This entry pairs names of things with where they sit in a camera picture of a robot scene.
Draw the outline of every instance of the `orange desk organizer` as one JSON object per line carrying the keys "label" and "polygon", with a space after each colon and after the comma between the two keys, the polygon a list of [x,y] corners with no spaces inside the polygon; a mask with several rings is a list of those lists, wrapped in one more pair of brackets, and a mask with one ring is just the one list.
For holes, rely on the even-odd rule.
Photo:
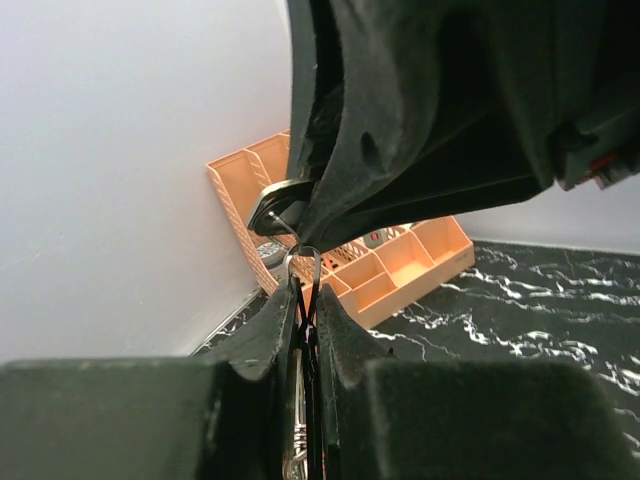
{"label": "orange desk organizer", "polygon": [[[285,179],[289,136],[279,134],[207,165],[231,225],[258,283],[267,293],[278,282],[256,248],[269,242],[245,227],[258,195]],[[474,264],[473,244],[453,217],[386,229],[388,241],[369,249],[360,239],[323,256],[322,283],[328,283],[345,310],[364,328],[373,328]],[[290,235],[279,240],[293,246]],[[292,269],[310,295],[311,258],[295,257]]]}

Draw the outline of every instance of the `black marble surface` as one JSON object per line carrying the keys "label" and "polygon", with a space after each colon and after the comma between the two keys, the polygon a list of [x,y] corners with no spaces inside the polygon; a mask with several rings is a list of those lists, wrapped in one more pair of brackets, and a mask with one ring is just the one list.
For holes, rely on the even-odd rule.
{"label": "black marble surface", "polygon": [[[640,461],[640,257],[476,242],[476,266],[370,333],[400,358],[578,363],[613,400]],[[204,345],[248,322],[258,296]]]}

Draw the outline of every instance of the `small item in organizer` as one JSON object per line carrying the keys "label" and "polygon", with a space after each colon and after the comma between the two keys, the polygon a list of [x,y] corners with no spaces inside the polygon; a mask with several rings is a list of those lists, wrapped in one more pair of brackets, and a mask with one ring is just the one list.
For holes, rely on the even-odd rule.
{"label": "small item in organizer", "polygon": [[387,232],[384,228],[381,228],[368,233],[362,239],[367,248],[377,248],[387,241]]}
{"label": "small item in organizer", "polygon": [[287,255],[286,249],[276,242],[263,243],[256,247],[260,260],[267,267],[269,273],[276,279],[278,283],[286,278],[284,270],[284,258]]}

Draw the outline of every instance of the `black cord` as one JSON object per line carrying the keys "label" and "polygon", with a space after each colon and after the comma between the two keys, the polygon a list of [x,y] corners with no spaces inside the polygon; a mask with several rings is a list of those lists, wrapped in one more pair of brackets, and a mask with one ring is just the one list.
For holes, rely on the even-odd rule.
{"label": "black cord", "polygon": [[319,288],[311,292],[309,309],[304,305],[302,287],[296,282],[300,328],[298,345],[302,352],[302,377],[307,426],[307,476],[308,480],[323,480],[322,448],[322,399],[320,396],[320,371],[316,355],[317,332],[314,324]]}

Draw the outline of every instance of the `gray wall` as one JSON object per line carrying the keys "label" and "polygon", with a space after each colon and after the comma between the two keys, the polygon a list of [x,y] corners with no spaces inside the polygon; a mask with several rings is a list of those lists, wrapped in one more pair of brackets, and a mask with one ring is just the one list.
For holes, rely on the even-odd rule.
{"label": "gray wall", "polygon": [[474,239],[640,253],[640,176],[600,191],[559,187],[528,202],[459,215]]}
{"label": "gray wall", "polygon": [[256,0],[0,0],[0,363],[186,354],[255,283],[204,164],[287,127]]}

